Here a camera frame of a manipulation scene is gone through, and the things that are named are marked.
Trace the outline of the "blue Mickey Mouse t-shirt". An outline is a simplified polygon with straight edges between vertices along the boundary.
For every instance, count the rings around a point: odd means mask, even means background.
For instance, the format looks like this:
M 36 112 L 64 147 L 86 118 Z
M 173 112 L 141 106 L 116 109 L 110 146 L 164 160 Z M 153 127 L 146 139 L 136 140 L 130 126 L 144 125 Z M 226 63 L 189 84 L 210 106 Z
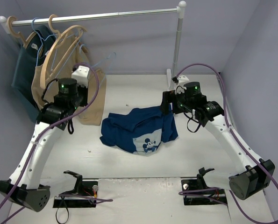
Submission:
M 149 156 L 160 144 L 178 137 L 172 109 L 163 114 L 160 106 L 134 108 L 129 114 L 109 113 L 102 121 L 101 142 L 131 154 Z

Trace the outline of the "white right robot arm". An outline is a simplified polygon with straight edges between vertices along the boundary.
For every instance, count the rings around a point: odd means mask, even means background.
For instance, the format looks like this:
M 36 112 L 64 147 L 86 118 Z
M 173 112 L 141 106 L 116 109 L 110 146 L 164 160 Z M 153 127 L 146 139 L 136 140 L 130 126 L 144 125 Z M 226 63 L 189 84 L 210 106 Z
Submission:
M 227 189 L 239 199 L 245 200 L 266 188 L 270 178 L 261 169 L 264 167 L 270 175 L 275 165 L 271 160 L 263 160 L 248 147 L 237 131 L 226 124 L 223 108 L 215 101 L 208 101 L 201 93 L 200 83 L 191 82 L 186 76 L 175 77 L 177 84 L 172 91 L 163 92 L 161 111 L 191 113 L 189 118 L 209 131 L 226 151 L 235 171 L 219 172 L 214 168 L 199 169 L 196 187 L 201 192 L 211 188 Z

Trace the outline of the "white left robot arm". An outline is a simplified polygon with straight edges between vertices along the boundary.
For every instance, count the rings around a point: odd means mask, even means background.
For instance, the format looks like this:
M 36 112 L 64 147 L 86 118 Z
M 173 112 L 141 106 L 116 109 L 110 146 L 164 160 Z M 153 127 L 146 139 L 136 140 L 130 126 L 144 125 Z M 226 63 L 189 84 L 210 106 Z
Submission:
M 20 206 L 41 211 L 50 198 L 50 186 L 40 184 L 50 152 L 79 107 L 87 105 L 90 68 L 74 67 L 70 77 L 55 78 L 57 93 L 39 112 L 32 139 L 8 180 L 0 180 L 0 194 Z

